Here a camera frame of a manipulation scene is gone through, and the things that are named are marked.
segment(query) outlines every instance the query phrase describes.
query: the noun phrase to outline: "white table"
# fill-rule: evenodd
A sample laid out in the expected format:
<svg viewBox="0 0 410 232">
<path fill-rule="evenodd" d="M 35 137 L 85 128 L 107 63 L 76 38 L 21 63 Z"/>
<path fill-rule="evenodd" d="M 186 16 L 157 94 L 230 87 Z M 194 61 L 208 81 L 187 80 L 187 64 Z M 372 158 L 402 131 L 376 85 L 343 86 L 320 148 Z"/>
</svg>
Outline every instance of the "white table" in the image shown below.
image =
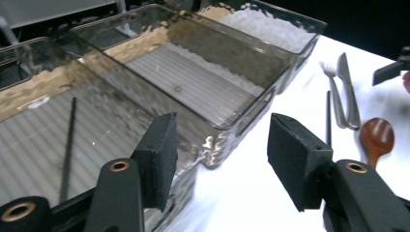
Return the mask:
<svg viewBox="0 0 410 232">
<path fill-rule="evenodd" d="M 410 199 L 410 95 L 400 77 L 371 86 L 373 72 L 393 61 L 322 36 L 295 80 L 275 97 L 270 111 L 222 166 L 199 167 L 194 198 L 167 231 L 325 231 L 322 209 L 296 210 L 267 162 L 267 140 L 271 113 L 276 112 L 297 119 L 325 141 L 329 79 L 319 61 L 336 63 L 342 52 L 347 55 L 362 124 L 382 117 L 395 130 L 394 149 L 379 160 L 376 170 L 395 194 Z M 341 80 L 336 81 L 341 89 Z M 345 95 L 341 98 L 345 104 Z M 359 132 L 340 129 L 333 111 L 332 115 L 334 161 L 366 161 Z"/>
</svg>

